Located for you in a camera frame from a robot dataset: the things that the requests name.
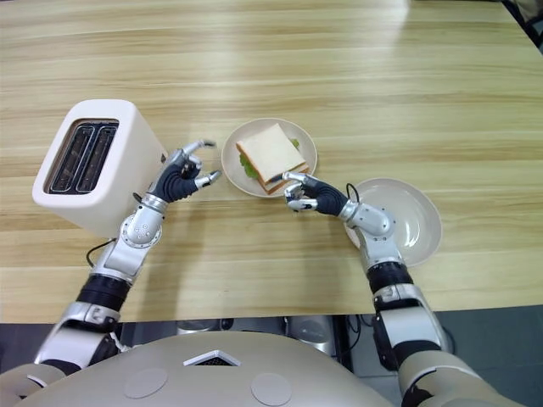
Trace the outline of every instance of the wooden table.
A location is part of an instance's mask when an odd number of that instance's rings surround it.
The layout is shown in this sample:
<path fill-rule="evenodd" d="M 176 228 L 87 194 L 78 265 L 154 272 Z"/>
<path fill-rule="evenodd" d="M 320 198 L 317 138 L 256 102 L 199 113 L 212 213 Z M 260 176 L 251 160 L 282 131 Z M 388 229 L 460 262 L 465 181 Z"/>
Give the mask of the wooden table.
<path fill-rule="evenodd" d="M 543 58 L 499 3 L 15 0 L 0 16 L 1 321 L 56 321 L 87 279 L 100 241 L 31 185 L 89 98 L 133 101 L 168 149 L 292 120 L 322 179 L 394 177 L 433 199 L 444 240 L 411 274 L 434 309 L 543 303 Z M 123 319 L 370 311 L 339 221 L 225 178 L 169 208 Z"/>

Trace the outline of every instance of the plate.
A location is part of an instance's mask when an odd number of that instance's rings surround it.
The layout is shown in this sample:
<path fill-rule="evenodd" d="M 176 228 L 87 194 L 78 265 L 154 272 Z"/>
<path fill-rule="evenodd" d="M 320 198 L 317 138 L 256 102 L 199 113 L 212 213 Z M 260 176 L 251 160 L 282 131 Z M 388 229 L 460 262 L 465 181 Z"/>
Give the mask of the plate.
<path fill-rule="evenodd" d="M 253 195 L 259 198 L 278 198 L 283 196 L 283 191 L 287 185 L 279 188 L 274 193 L 268 195 L 264 189 L 260 186 L 257 180 L 249 178 L 245 175 L 243 166 L 239 163 L 239 151 L 236 148 L 236 142 L 243 140 L 246 137 L 253 136 L 260 133 L 265 129 L 272 127 L 275 124 L 279 124 L 283 129 L 283 132 L 288 138 L 295 138 L 299 142 L 299 153 L 304 157 L 305 162 L 309 166 L 309 174 L 313 174 L 316 168 L 316 147 L 313 140 L 307 131 L 302 129 L 299 125 L 286 121 L 283 119 L 255 119 L 251 120 L 236 130 L 225 141 L 222 147 L 221 161 L 222 169 L 227 176 L 228 180 L 237 188 L 249 195 Z"/>
<path fill-rule="evenodd" d="M 395 241 L 406 265 L 420 265 L 436 252 L 441 242 L 439 212 L 422 191 L 406 182 L 375 178 L 355 186 L 360 200 L 386 208 L 396 220 Z M 360 247 L 355 231 L 345 226 L 349 239 Z"/>

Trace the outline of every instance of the black cable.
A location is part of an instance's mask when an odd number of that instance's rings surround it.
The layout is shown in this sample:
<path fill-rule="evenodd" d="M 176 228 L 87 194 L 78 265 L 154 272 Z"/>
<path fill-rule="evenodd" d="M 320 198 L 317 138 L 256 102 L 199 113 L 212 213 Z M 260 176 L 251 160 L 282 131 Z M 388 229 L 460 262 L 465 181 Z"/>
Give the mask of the black cable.
<path fill-rule="evenodd" d="M 91 249 L 87 252 L 87 255 L 85 256 L 85 258 L 87 259 L 88 265 L 90 265 L 91 267 L 94 267 L 94 263 L 93 263 L 92 260 L 91 260 L 91 254 L 92 254 L 93 252 L 95 252 L 95 251 L 98 250 L 99 248 L 102 248 L 102 247 L 104 247 L 104 246 L 107 246 L 108 244 L 110 244 L 111 242 L 114 242 L 115 240 L 117 240 L 117 239 L 108 240 L 108 241 L 105 242 L 105 243 L 100 243 L 98 246 L 94 246 L 93 248 L 91 248 Z"/>
<path fill-rule="evenodd" d="M 350 317 L 347 317 L 347 327 L 351 329 L 352 332 L 358 333 L 361 329 L 360 320 L 358 320 L 358 315 L 355 315 L 356 318 L 356 329 L 353 327 L 353 324 L 350 323 Z"/>
<path fill-rule="evenodd" d="M 356 190 L 356 187 L 351 184 L 350 182 L 347 182 L 347 185 L 345 186 L 345 189 L 347 190 L 347 198 L 350 199 L 350 189 L 352 189 L 355 192 L 356 202 L 360 202 L 360 195 L 358 194 L 358 191 Z"/>
<path fill-rule="evenodd" d="M 360 337 L 362 335 L 361 317 L 359 315 L 355 315 L 355 318 L 356 318 L 356 330 L 352 326 L 352 324 L 350 323 L 350 315 L 347 316 L 347 326 L 349 327 L 349 329 L 351 329 L 352 332 L 354 332 L 356 334 L 356 340 L 353 342 L 352 345 L 349 346 L 348 349 L 341 352 L 341 354 L 339 354 L 339 355 L 333 354 L 332 355 L 333 358 L 337 358 L 339 356 L 343 356 L 344 354 L 349 353 L 358 344 L 358 341 L 360 341 Z"/>
<path fill-rule="evenodd" d="M 366 322 L 366 320 L 364 319 L 364 315 L 360 315 L 360 319 L 362 321 L 362 325 L 369 326 L 370 328 L 373 327 L 371 322 Z"/>
<path fill-rule="evenodd" d="M 449 337 L 449 343 L 451 344 L 451 353 L 456 354 L 456 340 L 455 340 L 455 337 L 452 336 L 451 331 L 449 331 L 447 328 L 445 328 L 444 326 L 441 326 L 441 327 L 443 328 L 443 331 L 445 332 L 447 337 Z"/>

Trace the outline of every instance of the white toaster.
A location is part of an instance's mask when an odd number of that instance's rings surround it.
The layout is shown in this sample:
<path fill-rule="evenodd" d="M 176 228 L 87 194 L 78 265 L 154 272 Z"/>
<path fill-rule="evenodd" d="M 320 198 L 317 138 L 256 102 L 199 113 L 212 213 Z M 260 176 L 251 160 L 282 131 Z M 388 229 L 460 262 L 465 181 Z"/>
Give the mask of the white toaster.
<path fill-rule="evenodd" d="M 86 100 L 64 118 L 37 173 L 34 201 L 99 237 L 117 237 L 167 152 L 133 103 Z"/>

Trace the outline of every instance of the bread slice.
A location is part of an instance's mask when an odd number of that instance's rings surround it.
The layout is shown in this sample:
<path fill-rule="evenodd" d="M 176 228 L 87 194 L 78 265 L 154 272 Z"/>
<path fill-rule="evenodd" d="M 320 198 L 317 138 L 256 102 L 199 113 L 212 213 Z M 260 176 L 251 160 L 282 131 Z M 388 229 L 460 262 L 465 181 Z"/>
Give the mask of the bread slice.
<path fill-rule="evenodd" d="M 309 172 L 309 165 L 307 165 L 306 163 L 303 163 L 302 165 L 292 169 L 292 171 L 294 172 L 305 172 L 305 173 L 308 173 Z M 275 181 L 275 182 L 268 182 L 267 184 L 264 184 L 264 182 L 262 182 L 262 180 L 260 179 L 260 177 L 258 177 L 258 182 L 260 183 L 260 186 L 262 187 L 262 189 L 264 189 L 264 191 L 266 191 L 266 193 L 268 195 L 271 195 L 273 194 L 276 190 L 284 187 L 286 184 L 288 184 L 290 181 L 288 180 L 279 180 L 279 181 Z"/>
<path fill-rule="evenodd" d="M 265 189 L 271 179 L 305 164 L 279 124 L 236 142 L 236 148 L 253 165 Z"/>

